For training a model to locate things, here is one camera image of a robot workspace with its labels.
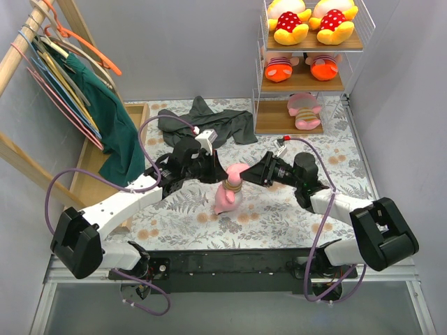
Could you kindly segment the pink pig plush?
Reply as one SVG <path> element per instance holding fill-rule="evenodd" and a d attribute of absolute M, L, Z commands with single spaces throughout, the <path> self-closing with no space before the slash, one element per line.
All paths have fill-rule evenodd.
<path fill-rule="evenodd" d="M 243 200 L 240 174 L 249 169 L 245 163 L 230 165 L 227 170 L 227 178 L 219 185 L 215 195 L 214 213 L 216 215 L 236 210 Z"/>
<path fill-rule="evenodd" d="M 296 93 L 288 98 L 287 110 L 295 118 L 298 130 L 310 131 L 321 124 L 318 115 L 321 111 L 317 99 L 310 93 Z"/>

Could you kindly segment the black-haired doll striped shirt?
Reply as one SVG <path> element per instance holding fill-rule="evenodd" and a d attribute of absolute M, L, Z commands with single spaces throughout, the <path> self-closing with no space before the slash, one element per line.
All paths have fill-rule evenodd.
<path fill-rule="evenodd" d="M 261 60 L 266 79 L 274 83 L 290 78 L 293 68 L 300 62 L 298 57 L 285 52 L 263 52 Z"/>

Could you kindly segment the yellow frog plush big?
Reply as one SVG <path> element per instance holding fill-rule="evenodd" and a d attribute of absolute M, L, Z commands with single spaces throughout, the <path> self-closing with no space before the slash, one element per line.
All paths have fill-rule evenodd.
<path fill-rule="evenodd" d="M 308 35 L 312 10 L 302 0 L 274 0 L 267 7 L 269 31 L 280 45 L 301 43 Z"/>

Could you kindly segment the yellow frog plush small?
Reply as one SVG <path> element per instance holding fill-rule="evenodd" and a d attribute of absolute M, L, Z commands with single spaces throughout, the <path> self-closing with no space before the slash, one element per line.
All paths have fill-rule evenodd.
<path fill-rule="evenodd" d="M 340 45 L 351 37 L 357 13 L 358 7 L 352 0 L 321 0 L 314 7 L 309 27 L 318 32 L 318 42 Z"/>

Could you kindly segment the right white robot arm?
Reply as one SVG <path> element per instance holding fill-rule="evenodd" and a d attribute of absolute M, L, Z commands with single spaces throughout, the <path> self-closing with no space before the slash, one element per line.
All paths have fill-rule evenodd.
<path fill-rule="evenodd" d="M 367 265 L 382 271 L 419 251 L 419 243 L 397 205 L 390 198 L 361 200 L 335 193 L 318 179 L 313 154 L 299 153 L 289 165 L 269 151 L 241 177 L 259 186 L 274 182 L 295 189 L 305 210 L 349 224 L 355 237 L 326 243 L 316 249 L 317 272 L 332 277 L 342 265 Z"/>

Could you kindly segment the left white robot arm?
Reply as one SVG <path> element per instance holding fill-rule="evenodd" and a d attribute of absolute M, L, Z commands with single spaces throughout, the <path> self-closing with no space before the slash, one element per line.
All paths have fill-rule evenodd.
<path fill-rule="evenodd" d="M 122 269 L 143 278 L 149 269 L 148 252 L 129 241 L 115 244 L 106 237 L 128 218 L 180 190 L 185 181 L 215 184 L 227 178 L 212 144 L 217 134 L 205 130 L 178 142 L 156 168 L 146 170 L 130 186 L 80 211 L 69 207 L 60 216 L 50 248 L 77 279 L 97 269 Z"/>

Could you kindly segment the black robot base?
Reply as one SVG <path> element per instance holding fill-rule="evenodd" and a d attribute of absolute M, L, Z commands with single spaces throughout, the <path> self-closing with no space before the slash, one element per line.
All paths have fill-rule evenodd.
<path fill-rule="evenodd" d="M 186 292 L 291 292 L 312 291 L 313 279 L 334 283 L 346 275 L 356 278 L 348 265 L 331 267 L 312 262 L 305 275 L 308 248 L 216 249 L 150 251 L 149 259 L 134 270 L 111 271 L 111 280 L 134 276 L 150 280 L 168 294 Z"/>

